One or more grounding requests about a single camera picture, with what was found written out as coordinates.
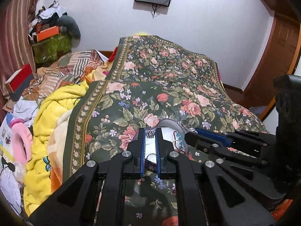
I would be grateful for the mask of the small silver charm earring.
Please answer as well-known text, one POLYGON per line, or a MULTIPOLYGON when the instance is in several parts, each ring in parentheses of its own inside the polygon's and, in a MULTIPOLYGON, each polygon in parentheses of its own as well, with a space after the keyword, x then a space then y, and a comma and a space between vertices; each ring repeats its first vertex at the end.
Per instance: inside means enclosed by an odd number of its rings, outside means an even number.
POLYGON ((151 130, 151 129, 148 129, 145 131, 145 136, 147 138, 154 138, 155 136, 155 130, 151 130))

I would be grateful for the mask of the purple heart-shaped tin box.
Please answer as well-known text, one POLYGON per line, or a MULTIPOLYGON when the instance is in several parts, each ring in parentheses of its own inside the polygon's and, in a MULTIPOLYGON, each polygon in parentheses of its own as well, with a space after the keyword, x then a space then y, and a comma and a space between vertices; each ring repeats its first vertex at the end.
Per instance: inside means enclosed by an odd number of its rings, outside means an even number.
MULTIPOLYGON (((163 119, 151 130, 156 131, 157 128, 161 128, 163 139, 171 142, 175 151, 187 155, 188 145, 184 140, 185 132, 177 122, 163 119)), ((155 136, 154 138, 145 137, 145 166, 152 172, 157 169, 155 136)))

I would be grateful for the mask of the yellow fleece blanket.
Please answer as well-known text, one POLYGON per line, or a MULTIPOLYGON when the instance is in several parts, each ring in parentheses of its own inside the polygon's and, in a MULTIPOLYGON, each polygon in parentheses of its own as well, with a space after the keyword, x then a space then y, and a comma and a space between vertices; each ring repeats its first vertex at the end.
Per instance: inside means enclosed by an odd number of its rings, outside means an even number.
POLYGON ((63 183, 63 155, 73 108, 89 85, 60 87, 40 105, 33 124, 32 157, 24 176, 24 209, 31 215, 63 183))

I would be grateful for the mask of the floral dark green bedspread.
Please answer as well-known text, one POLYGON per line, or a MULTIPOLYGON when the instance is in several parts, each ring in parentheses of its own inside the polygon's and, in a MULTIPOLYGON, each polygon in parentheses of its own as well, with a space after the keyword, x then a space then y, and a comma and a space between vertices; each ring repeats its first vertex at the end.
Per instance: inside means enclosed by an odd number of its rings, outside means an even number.
POLYGON ((110 160, 140 128, 165 119, 184 130, 266 132, 256 115, 230 99, 212 59, 157 36, 125 37, 105 80, 92 83, 71 113, 63 180, 89 160, 110 160))

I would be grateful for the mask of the wooden door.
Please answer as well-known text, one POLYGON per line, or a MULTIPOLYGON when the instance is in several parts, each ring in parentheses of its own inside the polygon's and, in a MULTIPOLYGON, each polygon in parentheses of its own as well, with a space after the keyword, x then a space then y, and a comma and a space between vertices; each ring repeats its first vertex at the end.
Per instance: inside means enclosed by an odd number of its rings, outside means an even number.
POLYGON ((263 120, 275 105, 274 79, 291 74, 300 52, 300 22, 285 15, 274 16, 272 29, 261 60, 245 88, 244 105, 264 107, 259 114, 263 120))

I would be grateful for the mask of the striped patchwork quilt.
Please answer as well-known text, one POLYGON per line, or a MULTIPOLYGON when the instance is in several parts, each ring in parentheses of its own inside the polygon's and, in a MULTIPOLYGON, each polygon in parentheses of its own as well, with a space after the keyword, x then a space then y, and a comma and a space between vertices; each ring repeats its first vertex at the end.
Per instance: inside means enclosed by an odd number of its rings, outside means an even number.
POLYGON ((98 50, 68 53, 49 67, 38 68, 22 97, 40 104, 62 86, 82 82, 99 66, 108 66, 108 58, 98 50))

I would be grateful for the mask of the red and grey box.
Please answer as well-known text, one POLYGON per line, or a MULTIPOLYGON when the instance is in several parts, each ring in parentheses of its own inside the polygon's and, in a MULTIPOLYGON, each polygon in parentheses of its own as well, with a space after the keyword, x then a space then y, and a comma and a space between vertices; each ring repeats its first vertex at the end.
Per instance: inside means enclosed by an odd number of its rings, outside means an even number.
POLYGON ((30 64, 23 65, 15 71, 5 82, 5 87, 10 95, 10 99, 14 102, 18 101, 23 91, 29 87, 34 75, 30 64))

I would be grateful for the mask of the green patterned storage box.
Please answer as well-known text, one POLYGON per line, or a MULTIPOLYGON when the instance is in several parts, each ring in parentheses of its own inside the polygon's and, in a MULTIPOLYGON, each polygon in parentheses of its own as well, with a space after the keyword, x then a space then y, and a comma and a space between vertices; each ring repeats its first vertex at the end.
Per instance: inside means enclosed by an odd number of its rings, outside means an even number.
POLYGON ((71 36, 59 33, 32 44, 35 63, 55 62, 71 51, 71 36))

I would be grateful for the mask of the grey neck pillow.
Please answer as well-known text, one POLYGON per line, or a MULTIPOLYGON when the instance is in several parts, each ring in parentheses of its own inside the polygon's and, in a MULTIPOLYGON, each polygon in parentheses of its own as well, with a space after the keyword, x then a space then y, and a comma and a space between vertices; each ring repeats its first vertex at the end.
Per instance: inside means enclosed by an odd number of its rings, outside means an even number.
POLYGON ((60 18, 57 19, 56 25, 59 27, 65 27, 66 31, 70 34, 70 36, 72 36, 72 38, 81 38, 80 29, 76 21, 72 17, 68 15, 62 15, 60 18))

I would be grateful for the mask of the orange shoe box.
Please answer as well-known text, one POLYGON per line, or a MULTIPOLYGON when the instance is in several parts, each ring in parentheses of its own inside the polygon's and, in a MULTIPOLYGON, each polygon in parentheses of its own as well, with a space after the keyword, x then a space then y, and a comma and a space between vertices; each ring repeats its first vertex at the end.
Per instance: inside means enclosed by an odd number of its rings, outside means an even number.
POLYGON ((55 36, 57 34, 59 34, 59 27, 54 26, 54 27, 50 27, 46 30, 39 32, 37 35, 35 35, 33 37, 33 40, 34 40, 34 42, 40 42, 42 40, 45 40, 45 39, 50 38, 51 36, 55 36))

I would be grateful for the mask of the white clothes pile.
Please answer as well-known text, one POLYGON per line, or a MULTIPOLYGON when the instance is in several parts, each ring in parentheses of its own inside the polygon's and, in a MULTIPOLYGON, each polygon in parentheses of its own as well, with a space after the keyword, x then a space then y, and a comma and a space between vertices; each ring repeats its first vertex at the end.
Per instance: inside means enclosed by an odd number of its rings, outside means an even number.
POLYGON ((41 12, 39 16, 42 19, 48 19, 51 18, 54 14, 58 15, 58 17, 61 17, 66 12, 67 12, 66 8, 61 6, 59 2, 56 2, 53 3, 49 8, 41 12))

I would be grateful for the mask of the red striped curtain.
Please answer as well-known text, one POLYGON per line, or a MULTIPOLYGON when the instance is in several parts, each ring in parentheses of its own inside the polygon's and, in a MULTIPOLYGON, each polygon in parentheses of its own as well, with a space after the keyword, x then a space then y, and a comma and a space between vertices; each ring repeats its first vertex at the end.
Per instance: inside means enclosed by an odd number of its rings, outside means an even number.
POLYGON ((36 70, 27 27, 39 0, 4 0, 1 3, 1 107, 9 99, 6 80, 23 65, 36 70))

